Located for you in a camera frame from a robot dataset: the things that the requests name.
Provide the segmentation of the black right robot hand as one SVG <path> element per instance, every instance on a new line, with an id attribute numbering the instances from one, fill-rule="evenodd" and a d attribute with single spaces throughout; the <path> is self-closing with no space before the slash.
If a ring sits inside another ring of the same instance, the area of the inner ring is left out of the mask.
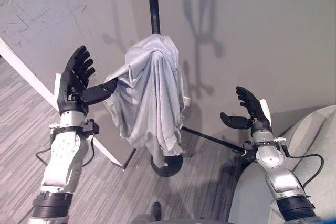
<path id="1" fill-rule="evenodd" d="M 220 113 L 222 122 L 229 128 L 238 130 L 251 129 L 251 134 L 258 130 L 272 131 L 270 120 L 262 110 L 260 101 L 244 87 L 237 86 L 236 94 L 240 100 L 240 106 L 245 107 L 250 118 L 243 116 L 228 116 L 224 112 Z"/>

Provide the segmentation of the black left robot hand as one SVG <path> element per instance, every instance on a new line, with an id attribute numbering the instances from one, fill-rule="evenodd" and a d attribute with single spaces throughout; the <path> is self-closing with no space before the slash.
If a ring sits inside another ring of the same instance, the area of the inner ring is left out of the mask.
<path id="1" fill-rule="evenodd" d="M 104 84 L 88 87 L 89 78 L 95 73 L 93 60 L 84 45 L 76 49 L 69 58 L 60 76 L 57 105 L 59 113 L 78 111 L 87 115 L 89 106 L 100 103 L 114 93 L 118 78 L 113 78 Z"/>

